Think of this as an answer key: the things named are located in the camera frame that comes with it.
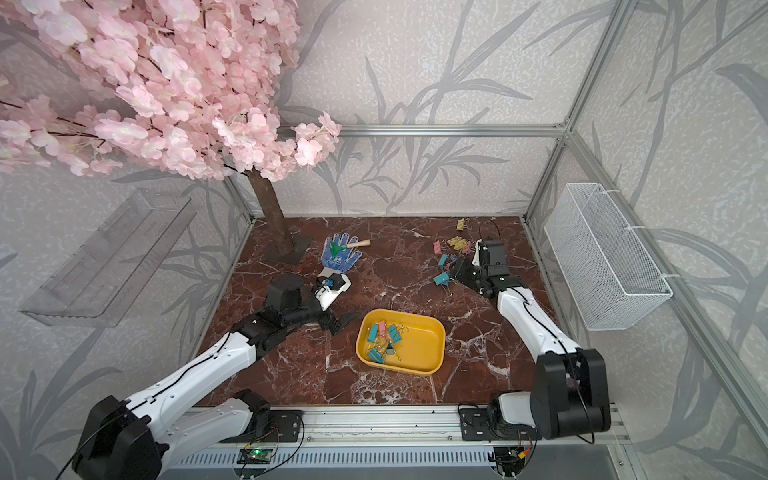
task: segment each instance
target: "red marble surface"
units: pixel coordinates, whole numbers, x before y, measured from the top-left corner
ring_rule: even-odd
[[[367,313],[388,308],[434,316],[445,326],[445,359],[432,376],[414,376],[372,368],[360,362],[355,341],[362,320],[350,323],[337,336],[314,323],[290,336],[279,348],[236,374],[201,405],[216,405],[248,388],[274,405],[360,403],[487,402],[502,390],[530,389],[534,362],[515,329],[491,303],[469,288],[451,283],[449,296],[432,278],[440,273],[432,243],[457,235],[497,237],[493,223],[472,218],[470,230],[456,231],[456,218],[367,217],[293,218],[293,232],[313,236],[300,265],[285,266],[261,259],[269,242],[263,222],[257,222],[240,262],[214,316],[201,351],[226,334],[234,323],[258,310],[266,285],[278,272],[294,272],[307,284],[322,269],[319,256],[329,234],[350,232],[372,244],[348,272],[352,286],[333,304],[333,311]],[[508,264],[533,289],[550,313],[533,253],[517,217],[496,218],[507,249]]]

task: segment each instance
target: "yellow tray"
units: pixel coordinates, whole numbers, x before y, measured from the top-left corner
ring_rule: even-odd
[[[390,324],[408,327],[408,331],[402,334],[402,340],[392,345],[400,356],[400,360],[394,355],[387,355],[384,363],[373,362],[368,358],[370,350],[368,335],[371,325],[382,320],[387,327]],[[438,371],[442,365],[444,351],[445,327],[437,319],[381,308],[371,310],[366,318],[362,319],[355,348],[357,358],[366,365],[425,376]]]

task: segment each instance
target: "pink blossom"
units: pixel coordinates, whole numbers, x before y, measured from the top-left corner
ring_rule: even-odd
[[[311,138],[319,130],[315,124],[298,124],[293,129],[298,138]]]
[[[221,180],[231,156],[237,170],[278,181],[336,149],[340,128],[328,114],[322,127],[301,124],[296,140],[277,140],[277,76],[298,60],[293,0],[13,0],[0,15],[37,25],[94,98],[117,94],[136,112],[123,118],[86,106],[72,123],[47,98],[18,100],[20,108],[0,109],[1,171],[45,164],[45,152],[74,174],[103,174],[121,166],[105,157],[116,152]],[[12,98],[2,78],[0,88]]]
[[[61,0],[22,0],[22,6],[35,15],[43,12],[61,13]]]
[[[58,140],[45,130],[32,132],[30,142],[36,147],[45,147],[45,153],[48,155],[58,155]]]
[[[94,10],[107,15],[117,15],[120,10],[131,7],[131,0],[94,0]]]
[[[91,170],[94,172],[98,172],[99,174],[111,174],[112,168],[114,167],[122,167],[123,162],[118,162],[114,160],[93,160],[91,161],[90,167]]]
[[[110,38],[122,38],[131,42],[134,48],[138,46],[136,26],[111,15],[98,16],[98,30]]]
[[[174,20],[174,28],[186,31],[191,22],[200,17],[200,9],[194,0],[160,0],[160,6]]]
[[[157,62],[163,72],[163,76],[168,80],[178,78],[182,71],[186,71],[187,63],[179,56],[179,52],[172,48],[155,45],[149,51],[149,56]]]
[[[190,119],[190,115],[194,114],[194,112],[194,105],[188,101],[182,100],[172,104],[168,109],[168,116],[176,121],[187,121]]]
[[[35,25],[63,45],[74,45],[88,40],[88,30],[72,14],[45,12],[35,16]]]
[[[141,156],[151,160],[160,160],[166,147],[165,139],[160,135],[148,138],[141,144]]]
[[[154,96],[147,91],[147,87],[139,85],[137,87],[117,87],[114,92],[134,108],[136,113],[142,117],[153,117],[165,113],[163,105],[155,100]]]
[[[304,138],[296,142],[296,162],[299,165],[316,165],[317,153],[323,149],[323,146],[316,140],[307,140]]]
[[[214,118],[212,125],[216,128],[216,132],[224,139],[224,144],[231,147],[235,143],[235,134],[229,129],[227,124],[221,117]]]
[[[280,21],[280,14],[275,9],[273,0],[259,0],[258,5],[250,8],[250,14],[257,22],[266,21],[270,25],[277,25]]]
[[[331,116],[326,112],[323,112],[323,114],[318,117],[317,120],[319,120],[321,125],[324,126],[324,128],[328,130],[328,132],[334,137],[338,137],[339,133],[341,133],[341,125],[331,120]]]
[[[0,137],[8,138],[13,144],[23,145],[31,137],[29,124],[23,120],[0,120]]]
[[[148,135],[147,131],[139,125],[106,118],[99,120],[94,129],[96,135],[106,140],[112,140],[118,145],[130,145]]]
[[[59,159],[59,161],[69,165],[70,172],[77,175],[78,177],[85,175],[86,170],[88,167],[90,167],[90,164],[87,161],[83,160],[79,155],[76,154],[60,153],[56,158]]]

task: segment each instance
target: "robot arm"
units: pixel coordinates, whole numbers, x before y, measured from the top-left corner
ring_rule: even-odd
[[[278,276],[268,286],[261,310],[239,321],[197,358],[122,402],[108,396],[96,404],[72,468],[85,480],[151,480],[220,440],[265,433],[270,405],[249,390],[216,408],[180,418],[302,324],[317,321],[333,335],[340,332],[355,314],[337,318],[328,307],[350,284],[346,275],[323,272],[313,292],[304,294],[301,276]]]
[[[489,406],[489,418],[534,426],[546,439],[611,427],[603,357],[568,338],[525,282],[510,274],[501,241],[479,240],[474,259],[460,258],[451,268],[451,278],[486,298],[496,298],[498,311],[536,362],[531,391],[501,394]]]

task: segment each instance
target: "tree trunk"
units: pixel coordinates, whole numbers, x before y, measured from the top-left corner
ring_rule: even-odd
[[[288,223],[283,215],[283,210],[277,202],[275,189],[272,182],[261,176],[258,170],[247,170],[248,181],[253,187],[253,192],[259,200],[261,211],[264,212],[266,225],[275,237],[275,247],[279,255],[287,255],[293,252],[293,239],[288,231]]]

